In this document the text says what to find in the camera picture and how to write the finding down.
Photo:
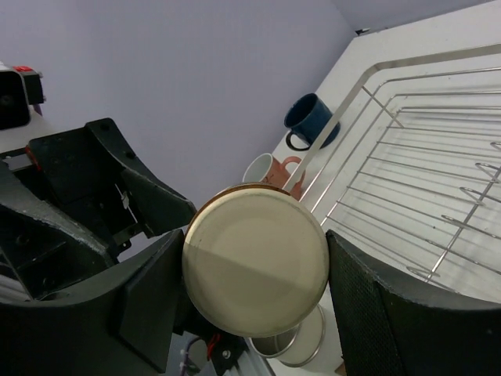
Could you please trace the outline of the pink dotted mug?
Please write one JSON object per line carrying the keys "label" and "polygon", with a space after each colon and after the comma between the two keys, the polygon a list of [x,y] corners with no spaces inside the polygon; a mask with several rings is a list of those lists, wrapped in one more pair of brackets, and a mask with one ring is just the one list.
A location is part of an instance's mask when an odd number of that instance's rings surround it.
{"label": "pink dotted mug", "polygon": [[287,157],[280,162],[272,154],[261,154],[247,167],[242,182],[266,183],[277,188],[283,188],[290,178],[287,165],[299,165],[300,163],[301,159],[297,156]]}

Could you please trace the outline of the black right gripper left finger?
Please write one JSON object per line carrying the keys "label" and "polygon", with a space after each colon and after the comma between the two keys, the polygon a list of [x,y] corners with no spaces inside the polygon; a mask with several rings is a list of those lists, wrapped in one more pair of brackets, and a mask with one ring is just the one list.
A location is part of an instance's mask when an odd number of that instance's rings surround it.
{"label": "black right gripper left finger", "polygon": [[1,301],[3,375],[166,371],[181,286],[183,232],[42,301]]}

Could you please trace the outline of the cream brown cup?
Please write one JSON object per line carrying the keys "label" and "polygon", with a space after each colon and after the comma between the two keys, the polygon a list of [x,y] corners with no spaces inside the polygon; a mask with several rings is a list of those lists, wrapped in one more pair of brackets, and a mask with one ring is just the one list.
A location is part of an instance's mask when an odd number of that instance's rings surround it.
{"label": "cream brown cup", "polygon": [[216,327],[248,338],[281,334],[323,296],[326,234],[285,190],[264,183],[233,186],[188,225],[182,276],[193,305]]}
{"label": "cream brown cup", "polygon": [[248,338],[250,347],[265,359],[287,367],[303,367],[318,354],[326,333],[326,319],[317,305],[297,326],[270,337]]}

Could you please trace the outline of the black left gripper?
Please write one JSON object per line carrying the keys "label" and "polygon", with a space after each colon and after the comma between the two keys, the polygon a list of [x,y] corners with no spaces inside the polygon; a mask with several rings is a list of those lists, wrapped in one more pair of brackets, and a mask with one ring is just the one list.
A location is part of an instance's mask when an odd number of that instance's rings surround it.
{"label": "black left gripper", "polygon": [[1,154],[1,256],[32,300],[117,264],[117,243],[159,236],[196,213],[110,118]]}

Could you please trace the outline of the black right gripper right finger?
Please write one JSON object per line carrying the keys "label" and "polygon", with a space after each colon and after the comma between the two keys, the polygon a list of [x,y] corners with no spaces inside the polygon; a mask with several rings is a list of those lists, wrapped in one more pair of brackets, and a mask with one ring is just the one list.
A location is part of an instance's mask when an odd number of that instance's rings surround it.
{"label": "black right gripper right finger", "polygon": [[498,375],[500,305],[427,284],[326,234],[349,375]]}

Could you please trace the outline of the dark blue mug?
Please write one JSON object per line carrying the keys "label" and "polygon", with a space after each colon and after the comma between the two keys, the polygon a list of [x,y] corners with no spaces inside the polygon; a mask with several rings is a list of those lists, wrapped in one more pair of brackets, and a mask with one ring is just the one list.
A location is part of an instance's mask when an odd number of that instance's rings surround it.
{"label": "dark blue mug", "polygon": [[[329,107],[315,93],[302,96],[284,118],[284,126],[288,129],[286,145],[293,151],[309,150],[332,116]],[[292,136],[298,137],[306,147],[295,146]]]}

